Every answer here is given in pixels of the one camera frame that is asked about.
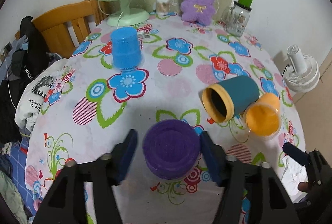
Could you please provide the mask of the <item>person's hand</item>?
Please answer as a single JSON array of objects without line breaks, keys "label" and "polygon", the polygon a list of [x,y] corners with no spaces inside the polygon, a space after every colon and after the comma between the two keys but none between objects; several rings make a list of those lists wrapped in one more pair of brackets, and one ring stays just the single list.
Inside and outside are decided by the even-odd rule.
[{"label": "person's hand", "polygon": [[310,190],[308,182],[301,182],[298,184],[298,190],[301,192],[308,192]]}]

